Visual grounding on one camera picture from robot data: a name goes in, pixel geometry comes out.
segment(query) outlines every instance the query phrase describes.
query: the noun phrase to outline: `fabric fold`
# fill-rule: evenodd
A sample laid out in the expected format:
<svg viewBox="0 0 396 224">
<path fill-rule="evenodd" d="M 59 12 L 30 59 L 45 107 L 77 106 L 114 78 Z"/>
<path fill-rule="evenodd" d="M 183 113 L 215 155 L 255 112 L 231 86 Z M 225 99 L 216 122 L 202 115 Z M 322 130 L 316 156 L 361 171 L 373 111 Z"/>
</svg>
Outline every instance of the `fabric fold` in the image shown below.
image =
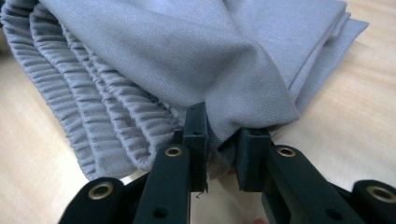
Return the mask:
<svg viewBox="0 0 396 224">
<path fill-rule="evenodd" d="M 367 26 L 349 17 L 333 0 L 7 0 L 1 14 L 89 179 L 149 171 L 201 102 L 223 174 L 239 128 L 299 118 Z"/>
</svg>

